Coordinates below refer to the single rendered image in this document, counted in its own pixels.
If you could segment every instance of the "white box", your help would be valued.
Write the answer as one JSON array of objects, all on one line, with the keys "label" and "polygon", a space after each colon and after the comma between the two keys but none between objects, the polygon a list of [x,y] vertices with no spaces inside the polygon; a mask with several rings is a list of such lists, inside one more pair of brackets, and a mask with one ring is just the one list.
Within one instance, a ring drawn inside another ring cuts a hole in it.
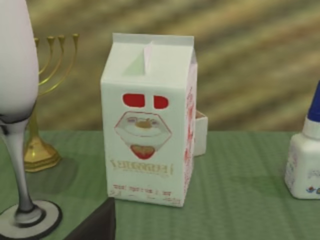
[{"label": "white box", "polygon": [[208,134],[208,117],[196,111],[195,115],[195,135],[194,135],[194,156],[206,153]]},{"label": "white box", "polygon": [[101,78],[109,197],[184,205],[197,72],[193,36],[113,34]]}]

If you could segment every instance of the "gold menorah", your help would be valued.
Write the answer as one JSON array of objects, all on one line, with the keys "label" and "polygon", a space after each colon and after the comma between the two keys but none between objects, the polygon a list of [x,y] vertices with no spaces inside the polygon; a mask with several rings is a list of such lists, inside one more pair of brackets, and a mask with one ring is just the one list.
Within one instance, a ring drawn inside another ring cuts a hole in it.
[{"label": "gold menorah", "polygon": [[[64,58],[64,54],[65,54],[66,38],[64,35],[60,35],[57,38],[58,38],[60,49],[61,49],[58,62],[55,65],[52,72],[50,73],[50,75],[47,78],[39,81],[39,86],[50,81],[61,66],[62,60]],[[73,34],[72,38],[74,43],[74,55],[65,74],[53,86],[49,87],[44,91],[39,91],[38,98],[56,89],[68,77],[77,58],[79,34]],[[49,36],[46,39],[49,45],[50,55],[46,64],[39,70],[39,75],[41,75],[47,70],[48,66],[52,61],[53,54],[54,54],[54,45],[55,45],[56,37]],[[40,41],[38,38],[35,38],[34,41],[35,41],[36,48],[38,49]],[[26,146],[24,149],[25,171],[34,173],[34,172],[48,169],[57,165],[61,160],[61,156],[53,146],[43,141],[39,135],[39,128],[38,128],[38,122],[37,122],[37,103],[35,104],[32,115],[29,119],[28,128],[29,128],[29,139],[26,142]]]}]

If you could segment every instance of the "wine glass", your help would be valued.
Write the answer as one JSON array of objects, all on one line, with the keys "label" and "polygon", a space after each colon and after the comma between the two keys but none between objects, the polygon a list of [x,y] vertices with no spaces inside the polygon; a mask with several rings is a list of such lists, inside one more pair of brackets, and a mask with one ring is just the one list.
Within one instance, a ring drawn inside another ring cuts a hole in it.
[{"label": "wine glass", "polygon": [[0,239],[38,240],[61,222],[53,202],[32,201],[24,169],[24,135],[38,95],[39,66],[26,0],[0,0],[0,135],[19,201],[0,215]]}]

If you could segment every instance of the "white bottle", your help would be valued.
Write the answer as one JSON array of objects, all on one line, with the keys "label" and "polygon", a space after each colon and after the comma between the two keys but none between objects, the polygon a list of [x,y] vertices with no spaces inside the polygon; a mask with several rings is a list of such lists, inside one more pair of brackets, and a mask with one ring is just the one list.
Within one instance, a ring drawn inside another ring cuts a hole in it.
[{"label": "white bottle", "polygon": [[320,81],[301,133],[290,141],[284,181],[298,199],[320,199]]}]

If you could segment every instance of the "table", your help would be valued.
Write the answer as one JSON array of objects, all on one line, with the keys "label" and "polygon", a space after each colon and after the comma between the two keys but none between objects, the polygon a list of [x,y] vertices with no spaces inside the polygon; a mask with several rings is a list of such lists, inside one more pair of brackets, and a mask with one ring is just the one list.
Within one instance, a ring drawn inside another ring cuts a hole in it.
[{"label": "table", "polygon": [[[283,181],[292,132],[209,132],[183,208],[116,201],[117,240],[318,240],[320,204],[291,197]],[[103,134],[43,132],[63,161],[28,173],[33,199],[62,208],[63,240],[106,198]],[[13,169],[0,143],[0,211],[17,202]]]}]

